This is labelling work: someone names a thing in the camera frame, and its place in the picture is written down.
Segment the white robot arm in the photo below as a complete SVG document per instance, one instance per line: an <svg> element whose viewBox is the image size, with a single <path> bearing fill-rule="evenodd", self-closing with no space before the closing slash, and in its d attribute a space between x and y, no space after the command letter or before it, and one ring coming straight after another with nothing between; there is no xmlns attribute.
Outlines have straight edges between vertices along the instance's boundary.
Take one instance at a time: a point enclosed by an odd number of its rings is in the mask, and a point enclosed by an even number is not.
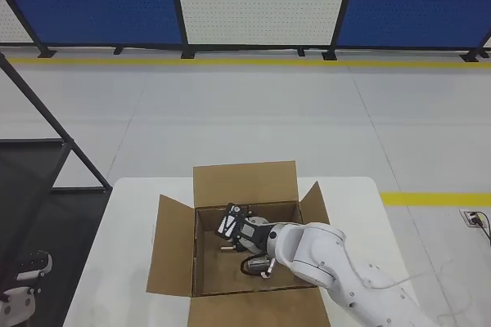
<svg viewBox="0 0 491 327"><path fill-rule="evenodd" d="M395 282L372 264L353 264L345 234L327 224L276 224L268 237L268 256L329 296L367 327L435 327Z"/></svg>
<svg viewBox="0 0 491 327"><path fill-rule="evenodd" d="M232 242L235 250L260 253L253 258L266 254L268 268L257 275L268 278L276 260L300 279L326 289L363 326L438 326L379 267L351 262L341 230L317 222L269 224L242 211L229 204L216 234Z"/></svg>

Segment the black shelf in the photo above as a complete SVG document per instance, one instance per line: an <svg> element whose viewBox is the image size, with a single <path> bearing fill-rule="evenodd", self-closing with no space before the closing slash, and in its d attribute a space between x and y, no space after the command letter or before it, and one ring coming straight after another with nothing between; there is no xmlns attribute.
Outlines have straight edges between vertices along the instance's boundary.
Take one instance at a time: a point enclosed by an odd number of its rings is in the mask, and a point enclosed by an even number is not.
<svg viewBox="0 0 491 327"><path fill-rule="evenodd" d="M31 326L63 325L109 197L101 187L54 189L41 207L18 257L38 250L52 256Z"/></svg>
<svg viewBox="0 0 491 327"><path fill-rule="evenodd" d="M0 69L61 137L0 140L0 301L7 290L36 288L34 314L21 325L62 326L112 187L1 52ZM53 188L71 151L101 187ZM40 251L52 269L16 280Z"/></svg>
<svg viewBox="0 0 491 327"><path fill-rule="evenodd" d="M0 284L70 151L62 139L0 140Z"/></svg>

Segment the box flap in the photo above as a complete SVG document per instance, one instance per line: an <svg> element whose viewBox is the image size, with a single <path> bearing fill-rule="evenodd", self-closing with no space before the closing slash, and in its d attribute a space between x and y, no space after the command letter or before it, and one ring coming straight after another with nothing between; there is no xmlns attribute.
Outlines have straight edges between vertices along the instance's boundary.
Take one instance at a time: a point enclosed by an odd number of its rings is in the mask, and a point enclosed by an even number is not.
<svg viewBox="0 0 491 327"><path fill-rule="evenodd" d="M329 326L318 288L192 298L189 327Z"/></svg>
<svg viewBox="0 0 491 327"><path fill-rule="evenodd" d="M311 187L308 194L300 201L300 211L302 212L304 224L309 224L310 222L330 223L322 191L317 181Z"/></svg>
<svg viewBox="0 0 491 327"><path fill-rule="evenodd" d="M161 195L147 292L191 296L194 229L194 209Z"/></svg>
<svg viewBox="0 0 491 327"><path fill-rule="evenodd" d="M195 208L298 201L294 161L193 168Z"/></svg>

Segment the white cable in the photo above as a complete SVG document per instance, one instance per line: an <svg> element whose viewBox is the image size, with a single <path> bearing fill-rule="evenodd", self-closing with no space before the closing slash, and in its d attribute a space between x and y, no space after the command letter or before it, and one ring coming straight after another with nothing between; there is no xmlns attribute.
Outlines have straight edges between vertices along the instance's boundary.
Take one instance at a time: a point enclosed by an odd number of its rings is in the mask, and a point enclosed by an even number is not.
<svg viewBox="0 0 491 327"><path fill-rule="evenodd" d="M354 267L354 264L351 261L351 257L349 256L349 253L347 252L347 248L345 247L345 244L344 244L344 253L345 253L345 256L347 257L347 261L349 262L349 266L351 267L351 270L357 276L357 278L360 280L360 282L362 283L362 285L366 289L390 289L390 288L392 288L394 286L398 286L400 284L403 284L406 281L412 280L413 278L417 278L417 277L422 277L424 275L431 275L431 274L433 274L433 273L425 273L425 274L412 275L412 276L410 276L408 278L405 278L403 280L399 280L399 281L397 281L397 282L395 282L393 284L389 284L389 285L386 285L386 286L373 286L373 285L368 285L366 283L366 281L360 276L360 274L358 273L358 271L356 270L356 268Z"/></svg>

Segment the blue partition panel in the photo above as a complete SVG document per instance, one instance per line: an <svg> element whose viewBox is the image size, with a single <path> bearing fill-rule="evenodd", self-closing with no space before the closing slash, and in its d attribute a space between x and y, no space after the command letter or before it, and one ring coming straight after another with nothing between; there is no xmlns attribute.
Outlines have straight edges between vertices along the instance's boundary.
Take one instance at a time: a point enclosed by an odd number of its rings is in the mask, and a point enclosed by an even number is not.
<svg viewBox="0 0 491 327"><path fill-rule="evenodd" d="M477 47L491 0L349 0L338 47Z"/></svg>
<svg viewBox="0 0 491 327"><path fill-rule="evenodd" d="M16 0L43 43L181 44L173 0Z"/></svg>

